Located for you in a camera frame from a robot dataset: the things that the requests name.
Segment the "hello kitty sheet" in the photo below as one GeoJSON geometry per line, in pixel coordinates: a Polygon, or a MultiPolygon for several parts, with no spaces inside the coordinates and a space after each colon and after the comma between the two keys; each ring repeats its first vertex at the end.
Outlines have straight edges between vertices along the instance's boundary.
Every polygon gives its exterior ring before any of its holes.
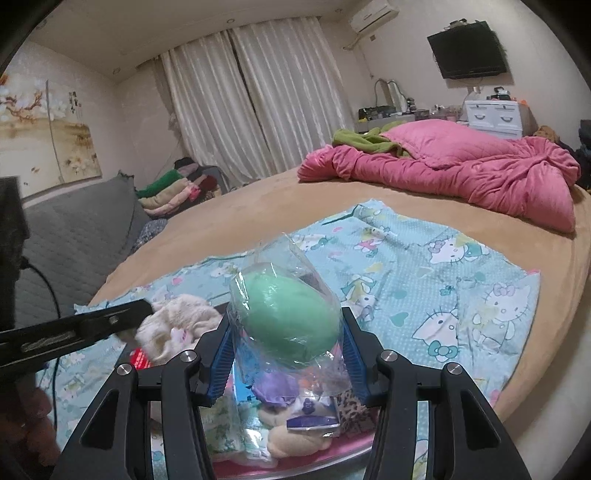
{"type": "MultiPolygon", "coordinates": [[[[452,360],[462,364],[495,404],[529,334],[539,272],[526,272],[455,229],[396,214],[377,200],[320,220],[292,238],[342,305],[385,348],[428,367],[441,368],[452,360]]],[[[210,257],[116,300],[77,311],[141,298],[163,301],[181,293],[221,304],[229,300],[230,279],[246,255],[210,257]]],[[[57,377],[61,445],[121,349],[118,340],[109,339],[62,360],[57,377]]],[[[427,406],[422,404],[415,479],[424,477],[427,436],[427,406]]],[[[156,477],[162,478],[161,443],[153,449],[156,477]]]]}

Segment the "quilted gray headboard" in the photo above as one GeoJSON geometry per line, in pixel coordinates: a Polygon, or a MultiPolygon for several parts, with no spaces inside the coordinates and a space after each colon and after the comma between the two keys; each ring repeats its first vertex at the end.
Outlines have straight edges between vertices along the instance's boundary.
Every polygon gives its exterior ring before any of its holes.
{"type": "MultiPolygon", "coordinates": [[[[65,193],[25,209],[31,237],[23,255],[47,277],[63,316],[86,304],[129,255],[149,217],[134,192],[133,177],[65,193]]],[[[31,270],[16,285],[16,326],[56,318],[43,281],[31,270]]]]}

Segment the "television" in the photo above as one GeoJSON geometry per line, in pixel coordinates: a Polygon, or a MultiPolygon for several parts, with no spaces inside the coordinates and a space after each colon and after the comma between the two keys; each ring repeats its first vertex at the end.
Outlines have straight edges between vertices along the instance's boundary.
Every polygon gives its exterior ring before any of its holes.
{"type": "Polygon", "coordinates": [[[450,28],[427,39],[445,79],[492,77],[508,71],[499,40],[486,22],[450,28]]]}

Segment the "tan bedspread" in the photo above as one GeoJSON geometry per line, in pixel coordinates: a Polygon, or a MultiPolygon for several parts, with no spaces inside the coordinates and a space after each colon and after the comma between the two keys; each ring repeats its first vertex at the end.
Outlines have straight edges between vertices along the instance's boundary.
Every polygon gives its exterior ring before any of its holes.
{"type": "Polygon", "coordinates": [[[530,223],[453,199],[399,192],[366,183],[303,183],[296,171],[261,180],[172,218],[165,230],[123,262],[95,296],[117,297],[208,255],[228,255],[292,232],[370,198],[397,213],[452,226],[503,253],[525,270],[541,271],[540,301],[517,370],[495,410],[506,419],[541,378],[558,350],[583,291],[591,252],[591,197],[573,190],[576,233],[530,223]]]}

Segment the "white drawer cabinet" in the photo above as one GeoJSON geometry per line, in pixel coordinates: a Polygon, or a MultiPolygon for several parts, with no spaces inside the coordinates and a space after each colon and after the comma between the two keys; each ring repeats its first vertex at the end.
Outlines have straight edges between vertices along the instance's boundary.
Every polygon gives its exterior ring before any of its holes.
{"type": "Polygon", "coordinates": [[[501,138],[521,138],[535,131],[530,109],[518,102],[504,100],[467,100],[466,111],[471,128],[501,138]]]}

